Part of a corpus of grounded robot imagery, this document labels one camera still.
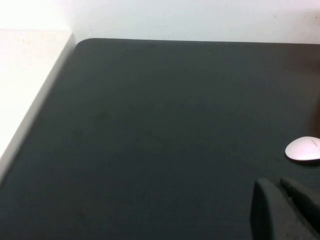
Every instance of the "black object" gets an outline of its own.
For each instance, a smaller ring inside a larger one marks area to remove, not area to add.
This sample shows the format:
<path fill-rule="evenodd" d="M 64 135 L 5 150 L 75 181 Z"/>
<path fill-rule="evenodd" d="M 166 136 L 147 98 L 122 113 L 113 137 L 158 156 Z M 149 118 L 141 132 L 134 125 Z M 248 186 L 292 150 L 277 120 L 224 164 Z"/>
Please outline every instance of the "black object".
<path fill-rule="evenodd" d="M 320 239 L 320 194 L 289 178 L 257 180 L 251 229 L 255 240 Z"/>
<path fill-rule="evenodd" d="M 252 188 L 320 168 L 320 45 L 90 39 L 0 187 L 0 239 L 252 238 Z"/>

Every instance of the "white shelf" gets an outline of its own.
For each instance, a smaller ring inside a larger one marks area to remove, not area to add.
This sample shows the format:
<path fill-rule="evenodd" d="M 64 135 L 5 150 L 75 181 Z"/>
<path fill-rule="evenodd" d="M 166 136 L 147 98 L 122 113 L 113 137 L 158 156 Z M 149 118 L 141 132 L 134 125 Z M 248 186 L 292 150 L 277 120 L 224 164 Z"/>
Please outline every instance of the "white shelf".
<path fill-rule="evenodd" d="M 74 47 L 68 31 L 0 30 L 0 179 Z"/>

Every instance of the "computer mouse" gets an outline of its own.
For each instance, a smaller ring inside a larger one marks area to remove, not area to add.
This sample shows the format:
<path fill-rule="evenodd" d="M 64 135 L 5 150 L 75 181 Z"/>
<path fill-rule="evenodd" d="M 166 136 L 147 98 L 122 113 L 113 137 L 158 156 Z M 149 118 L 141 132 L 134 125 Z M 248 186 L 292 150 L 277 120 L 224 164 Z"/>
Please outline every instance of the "computer mouse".
<path fill-rule="evenodd" d="M 285 154 L 297 161 L 320 159 L 320 139 L 312 136 L 300 137 L 286 147 Z"/>

